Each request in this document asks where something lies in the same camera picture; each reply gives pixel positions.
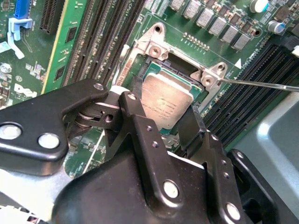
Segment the metal plate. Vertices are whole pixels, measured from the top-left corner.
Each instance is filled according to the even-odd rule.
[[[142,86],[142,105],[157,126],[171,129],[186,112],[193,95],[163,75],[149,73]]]

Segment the screwdriver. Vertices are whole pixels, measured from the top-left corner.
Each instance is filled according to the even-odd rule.
[[[272,89],[277,89],[277,90],[299,92],[299,87],[297,87],[297,86],[289,86],[289,85],[274,84],[274,83],[261,83],[261,82],[252,82],[252,81],[243,81],[243,80],[233,80],[233,79],[227,79],[227,78],[219,78],[218,81],[224,82],[224,83],[253,85],[253,86],[267,87],[267,88],[272,88]]]

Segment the ram slot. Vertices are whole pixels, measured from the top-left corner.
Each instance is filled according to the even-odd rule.
[[[91,23],[91,16],[92,16],[92,12],[93,12],[93,6],[95,4],[96,0],[89,0],[83,17],[82,17],[82,22],[79,26],[79,30],[78,30],[78,34],[77,34],[77,38],[75,40],[75,44],[74,47],[71,51],[71,56],[70,59],[68,61],[67,64],[67,69],[66,69],[66,73],[64,76],[64,80],[62,82],[62,86],[66,86],[69,83],[70,78],[73,75],[74,69],[76,68],[76,64],[78,61],[78,52],[80,52],[80,49],[82,48],[82,43],[85,41],[85,37],[87,35],[88,32],[88,28],[90,27],[90,23]]]
[[[275,55],[275,61],[282,61],[281,60],[282,53]],[[256,82],[269,82],[267,78],[273,71],[273,69],[280,66],[280,63],[277,64],[269,64],[266,69],[264,69],[262,72],[258,72],[258,77],[255,80]],[[218,116],[218,120],[223,120],[224,122],[218,123],[218,125],[209,125],[209,128],[213,128],[214,130],[219,130],[224,126],[227,122],[230,121],[231,117],[226,117],[227,114],[237,114],[238,108],[240,108],[243,105],[246,105],[247,99],[250,98],[250,96],[256,91],[257,87],[251,87],[251,86],[244,86],[242,92],[239,96],[236,96],[231,102],[229,102],[229,107],[226,107],[225,110],[221,112],[221,115]]]
[[[287,81],[284,82],[285,85],[290,84],[297,76],[299,75],[299,67],[297,68],[297,71],[292,75],[289,76]],[[250,114],[248,118],[244,118],[243,120],[240,120],[240,123],[244,123],[243,126],[235,126],[234,130],[231,130],[229,132],[226,132],[226,135],[222,137],[222,142],[224,146],[227,146],[241,131],[244,130],[244,128],[247,126],[248,123],[255,120],[255,118],[268,106],[271,101],[273,101],[276,97],[279,96],[279,94],[282,91],[280,90],[271,90],[267,92],[267,95],[265,95],[263,98],[260,99],[259,102],[263,102],[262,104],[257,104],[252,110],[254,113]]]
[[[241,79],[289,84],[299,75],[299,60],[283,47],[267,44],[241,74]],[[232,85],[223,100],[204,118],[207,128],[227,146],[281,93],[281,91],[245,85]]]
[[[90,54],[92,53],[93,45],[96,41],[98,41],[99,36],[97,36],[98,31],[100,30],[100,25],[102,21],[106,19],[108,11],[110,9],[112,0],[99,2],[95,16],[92,20],[92,23],[89,27],[89,31],[86,36],[86,41],[84,42],[83,48],[80,52],[80,56],[78,59],[78,63],[75,67],[73,77],[71,82],[77,82],[82,79],[82,76],[85,74],[85,66],[88,63],[88,59],[90,58]]]
[[[105,58],[106,52],[111,47],[112,41],[114,41],[118,29],[121,27],[121,20],[125,16],[126,9],[128,8],[129,0],[119,1],[113,14],[111,16],[111,22],[107,24],[107,28],[105,28],[103,33],[103,41],[101,41],[96,55],[93,59],[92,64],[90,65],[89,73],[87,75],[88,78],[96,78],[97,73],[100,69],[100,65]]]
[[[288,65],[284,65],[282,69],[280,69],[278,72],[282,71],[283,69],[289,67]],[[266,80],[268,83],[277,83],[279,82],[281,76],[272,76],[270,80]],[[267,88],[262,88],[262,87],[253,87],[250,88],[251,94],[250,95],[245,95],[244,100],[242,100],[242,104],[238,106],[238,108],[233,109],[232,111],[235,114],[238,114],[238,116],[231,117],[230,119],[227,119],[225,121],[225,124],[227,124],[225,127],[218,127],[218,130],[215,128],[215,132],[219,133],[222,137],[224,136],[224,133],[229,129],[229,126],[234,124],[235,122],[238,122],[239,120],[242,120],[244,115],[246,115],[248,112],[250,112],[251,108],[253,105],[256,105],[257,103],[260,103],[260,98],[262,98],[265,94],[268,93],[269,89]]]
[[[276,50],[277,50],[276,48],[270,48],[269,50],[264,51],[261,57],[269,58],[271,55],[275,54]],[[254,81],[253,79],[254,77],[252,76],[252,74],[257,74],[260,67],[264,63],[265,62],[263,60],[261,61],[257,60],[253,62],[252,66],[250,66],[251,69],[246,70],[244,74],[241,74],[238,78],[240,80]],[[221,112],[229,106],[230,101],[236,98],[236,96],[242,92],[244,87],[245,87],[244,85],[230,86],[230,88],[227,90],[225,95],[220,99],[220,101],[216,105],[214,105],[213,110],[210,111],[208,115],[204,117],[205,124],[211,126],[217,120]]]
[[[128,41],[128,38],[135,26],[135,23],[143,9],[145,2],[146,0],[137,0],[133,3],[130,14],[126,19],[127,22],[125,22],[124,27],[120,30],[118,34],[118,41],[116,42],[113,50],[110,52],[108,61],[106,61],[107,64],[105,65],[104,71],[101,72],[99,70],[97,73],[97,77],[100,75],[100,73],[103,74],[100,76],[101,83],[104,83],[105,85],[108,83],[109,78],[111,77],[112,72],[116,67],[118,58],[120,57],[123,45]]]

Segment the green circuit board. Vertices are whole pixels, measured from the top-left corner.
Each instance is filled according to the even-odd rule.
[[[266,11],[252,13],[249,10],[250,0],[184,0],[179,9],[171,6],[174,2],[172,0],[65,0],[57,30],[53,34],[47,34],[40,29],[40,24],[45,2],[48,1],[31,0],[28,18],[32,19],[32,27],[21,27],[21,39],[15,41],[24,54],[24,58],[18,59],[14,51],[7,48],[8,22],[9,18],[14,17],[17,0],[0,0],[0,66],[6,64],[11,68],[10,72],[0,71],[0,87],[8,93],[4,96],[6,98],[3,105],[0,99],[0,109],[86,77],[110,86],[115,62],[123,45],[127,44],[130,49],[122,69],[126,67],[135,42],[158,22],[165,27],[164,42],[205,68],[225,63],[228,66],[226,77],[239,78],[264,49],[269,39],[275,36],[268,31],[269,22],[277,20],[278,12],[289,1],[292,0],[272,0]],[[199,7],[190,18],[187,11],[193,2]],[[227,8],[223,14],[221,10],[224,6]],[[299,19],[298,8],[298,0],[288,6],[288,12],[285,13],[287,15],[283,15],[285,30]],[[210,25],[205,28],[197,24],[204,10],[213,14]],[[219,18],[222,22],[225,21],[225,26],[221,34],[211,34],[211,25],[217,23]],[[242,49],[234,46],[237,36],[230,44],[223,40],[223,35],[230,26],[237,30],[239,36],[247,38],[248,42]],[[284,31],[280,36],[289,36],[289,33]],[[145,54],[136,57],[122,83],[123,86],[129,87],[133,76],[146,71],[148,58]],[[201,91],[192,103],[195,109],[208,94],[207,91],[202,91],[203,86],[198,86]],[[197,111],[202,118],[214,113],[218,100],[231,88],[229,84],[221,85],[211,102],[202,111]],[[286,95],[287,92],[283,92],[272,99],[254,121],[226,145],[227,149],[233,147]],[[93,128],[89,133],[71,141],[70,152],[64,163],[70,176],[77,177],[104,161],[105,141],[103,137],[99,141],[101,133],[102,130]],[[175,136],[176,127],[162,134],[165,138]],[[173,145],[167,148],[175,152],[179,148],[179,141],[176,139]]]

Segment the screw hole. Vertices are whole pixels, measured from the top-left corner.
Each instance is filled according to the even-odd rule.
[[[257,37],[257,36],[259,36],[260,34],[261,34],[261,31],[260,31],[260,30],[256,30],[255,33],[254,33],[254,36]]]
[[[225,70],[225,66],[223,64],[218,65],[218,71],[224,71]]]
[[[210,79],[207,79],[206,80],[206,85],[210,85],[211,84],[211,80]]]
[[[228,175],[228,173],[224,172],[223,175],[224,175],[224,177],[225,177],[226,179],[229,179],[229,175]]]
[[[155,31],[157,32],[157,33],[161,33],[161,28],[160,27],[155,27]]]
[[[110,123],[113,120],[113,115],[107,114],[104,118],[106,123]]]
[[[153,141],[151,143],[151,145],[154,147],[154,148],[158,148],[159,147],[159,144],[156,142],[156,141]]]
[[[153,130],[153,128],[152,128],[151,126],[147,126],[147,127],[146,127],[146,130],[147,130],[148,132],[151,132],[151,131]]]

